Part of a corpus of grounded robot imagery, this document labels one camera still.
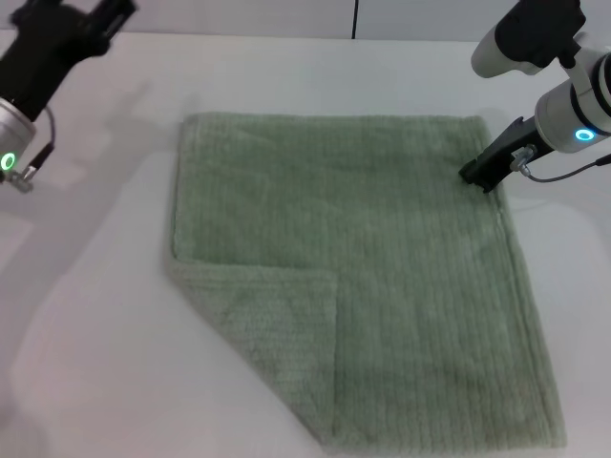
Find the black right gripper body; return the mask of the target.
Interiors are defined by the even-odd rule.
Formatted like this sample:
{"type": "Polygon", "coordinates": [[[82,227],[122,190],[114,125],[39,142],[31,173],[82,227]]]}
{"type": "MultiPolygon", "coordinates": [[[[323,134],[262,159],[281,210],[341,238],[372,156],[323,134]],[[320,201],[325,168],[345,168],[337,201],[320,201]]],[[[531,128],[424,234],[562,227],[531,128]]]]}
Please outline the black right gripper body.
{"type": "Polygon", "coordinates": [[[477,158],[479,162],[495,166],[497,185],[512,173],[511,163],[515,160],[513,153],[525,148],[534,147],[532,160],[554,152],[537,130],[534,117],[524,120],[516,119],[500,136],[488,146],[477,158]]]}

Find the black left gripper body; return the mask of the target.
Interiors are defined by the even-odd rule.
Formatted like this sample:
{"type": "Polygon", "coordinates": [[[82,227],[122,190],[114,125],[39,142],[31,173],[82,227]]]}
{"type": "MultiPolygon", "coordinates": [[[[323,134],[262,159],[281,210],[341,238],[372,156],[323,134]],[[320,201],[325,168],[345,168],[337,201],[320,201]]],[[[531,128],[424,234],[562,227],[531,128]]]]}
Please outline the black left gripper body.
{"type": "Polygon", "coordinates": [[[63,1],[27,1],[30,17],[1,57],[1,97],[35,121],[72,68],[95,53],[93,10],[63,1]]]}

